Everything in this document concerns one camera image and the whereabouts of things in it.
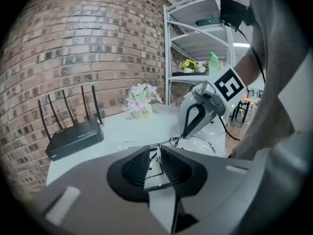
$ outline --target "metal shelving unit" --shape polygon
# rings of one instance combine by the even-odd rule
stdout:
[[[220,0],[182,0],[170,7],[164,6],[165,37],[165,93],[166,104],[171,101],[172,82],[195,83],[206,76],[172,77],[171,48],[188,59],[208,61],[209,52],[214,52],[219,60],[231,66],[236,63],[235,49],[230,28],[221,24],[197,27],[196,21],[220,16]],[[183,32],[180,36],[170,36],[170,25],[177,25]]]

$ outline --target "pink flower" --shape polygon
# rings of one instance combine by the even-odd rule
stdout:
[[[147,107],[151,101],[150,98],[134,99],[131,97],[127,98],[126,100],[128,101],[128,108],[131,111],[139,111],[139,109]]]
[[[157,87],[147,84],[146,91],[152,94],[157,94]]]
[[[156,100],[159,101],[161,104],[163,103],[159,93],[156,95]]]
[[[141,94],[146,87],[147,87],[146,83],[144,83],[144,84],[137,84],[137,86],[133,85],[132,88],[130,89],[130,92],[134,96],[137,96],[137,95]]]
[[[129,111],[131,110],[131,108],[128,108],[128,107],[126,107],[126,106],[123,106],[123,107],[121,108],[121,110],[122,110],[123,112],[129,112]]]

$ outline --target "brick wall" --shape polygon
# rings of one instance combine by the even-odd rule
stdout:
[[[171,105],[180,107],[183,97],[189,92],[190,83],[173,82],[171,86]]]
[[[148,82],[164,89],[163,5],[166,0],[30,0],[12,26],[0,60],[2,167],[17,193],[45,186],[49,159],[37,100],[50,134],[59,130],[47,94],[63,126],[85,116],[95,84],[102,117],[120,113],[127,90]]]

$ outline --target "ceiling light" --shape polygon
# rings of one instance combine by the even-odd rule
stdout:
[[[234,43],[234,47],[245,47],[249,48],[250,44]]]

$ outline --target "table leg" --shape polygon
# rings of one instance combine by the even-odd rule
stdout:
[[[237,110],[237,107],[233,110],[233,114],[231,115],[231,120],[234,120],[236,110]]]
[[[238,103],[238,105],[237,105],[237,111],[236,111],[236,115],[235,115],[235,118],[237,118],[237,115],[238,115],[238,113],[239,113],[239,109],[240,109],[240,102]]]
[[[245,110],[245,114],[244,114],[243,122],[244,122],[244,121],[245,121],[245,119],[246,119],[246,115],[247,115],[247,113],[248,113],[249,106],[250,106],[250,102],[248,102],[248,104],[246,105],[246,110]]]

